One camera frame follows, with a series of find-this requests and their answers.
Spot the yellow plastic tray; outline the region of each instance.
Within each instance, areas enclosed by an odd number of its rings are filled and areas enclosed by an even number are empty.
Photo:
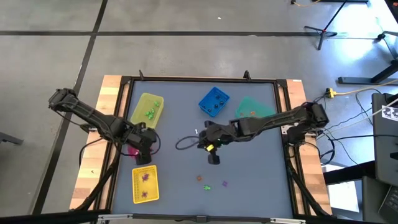
[[[131,116],[131,123],[137,124],[140,122],[145,122],[148,128],[155,129],[156,124],[159,121],[160,115],[162,114],[163,105],[163,97],[150,93],[143,93],[139,98],[136,109],[134,109],[134,112]],[[146,116],[145,113],[150,111],[151,108],[155,110],[155,114],[152,119],[148,119],[148,116]]]
[[[132,201],[144,203],[159,199],[156,166],[146,166],[132,170]]]

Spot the blue-gray surface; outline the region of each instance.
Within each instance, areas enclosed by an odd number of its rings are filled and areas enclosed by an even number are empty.
[[[198,102],[217,86],[230,96],[225,107],[211,118]],[[136,168],[130,157],[119,165],[113,213],[166,215],[217,215],[232,217],[292,216],[289,188],[282,152],[280,129],[264,131],[253,141],[231,143],[219,149],[220,165],[207,162],[208,153],[192,147],[178,151],[178,139],[196,135],[205,120],[227,124],[245,96],[275,108],[271,84],[135,82],[129,117],[142,93],[164,97],[164,109],[156,126],[162,148],[153,156],[157,166],[160,199],[133,204],[131,171]],[[211,190],[203,190],[203,185]]]

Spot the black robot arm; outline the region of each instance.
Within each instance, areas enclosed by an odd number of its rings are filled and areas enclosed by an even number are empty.
[[[205,148],[210,153],[210,164],[219,164],[217,149],[231,142],[250,141],[265,130],[291,125],[286,135],[289,144],[295,145],[304,141],[307,132],[323,128],[328,122],[322,105],[316,103],[304,103],[290,111],[263,118],[233,119],[227,125],[205,121],[206,129],[199,133],[198,148]]]
[[[135,156],[137,165],[151,162],[150,147],[156,142],[156,133],[146,128],[145,123],[132,124],[113,115],[105,115],[80,101],[73,90],[57,90],[49,99],[49,108],[54,111],[72,112],[98,130],[99,135],[113,144],[129,144],[139,154]]]

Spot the wooden frame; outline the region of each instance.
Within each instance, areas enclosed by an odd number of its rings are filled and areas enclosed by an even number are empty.
[[[120,75],[105,75],[99,97],[96,105],[96,109],[104,114],[113,114],[115,111],[116,100],[118,98],[119,87],[122,76]],[[286,80],[288,97],[292,108],[301,105],[306,101],[303,84],[301,80]],[[123,116],[124,106],[126,104],[128,85],[125,85],[123,95],[121,98],[121,107],[119,109],[119,116]],[[280,104],[282,111],[285,111],[287,105],[285,102],[285,95],[283,89],[279,88]],[[98,133],[90,133],[87,142],[98,139]],[[306,137],[306,141],[314,143],[315,139]],[[95,185],[98,183],[101,173],[101,167],[104,162],[104,154],[106,149],[106,141],[99,141],[96,144],[88,146],[83,154],[81,167],[76,180],[75,190],[73,191],[72,201],[70,208],[76,208],[79,206],[84,199],[90,194]],[[329,203],[329,197],[325,181],[323,179],[322,168],[318,156],[318,151],[311,145],[303,145],[300,147],[300,158],[303,169],[303,176],[305,179],[305,185],[311,192],[315,200],[322,206],[326,212],[331,214],[331,208]],[[105,208],[106,197],[108,196],[109,183],[104,187],[101,203],[99,209]],[[302,196],[299,188],[295,184],[296,201],[298,207],[298,213],[304,214],[304,205]]]

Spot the blue box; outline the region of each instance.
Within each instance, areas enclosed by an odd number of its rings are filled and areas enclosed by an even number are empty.
[[[217,87],[213,87],[210,92],[199,102],[199,107],[206,114],[215,117],[218,112],[228,102],[229,96]]]

